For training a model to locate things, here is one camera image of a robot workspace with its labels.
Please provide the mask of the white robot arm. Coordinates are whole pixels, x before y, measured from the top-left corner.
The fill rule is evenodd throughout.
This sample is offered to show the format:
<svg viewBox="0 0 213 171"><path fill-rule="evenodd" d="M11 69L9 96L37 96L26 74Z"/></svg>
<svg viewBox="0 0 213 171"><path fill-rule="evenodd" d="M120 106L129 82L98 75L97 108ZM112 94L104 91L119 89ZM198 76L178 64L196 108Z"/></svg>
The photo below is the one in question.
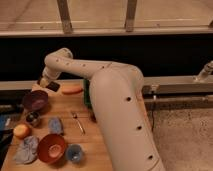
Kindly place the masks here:
<svg viewBox="0 0 213 171"><path fill-rule="evenodd" d="M61 73L90 81L89 97L113 171L166 171L145 117L141 70L113 61L75 59L67 48L44 58L38 83L46 87Z"/></svg>

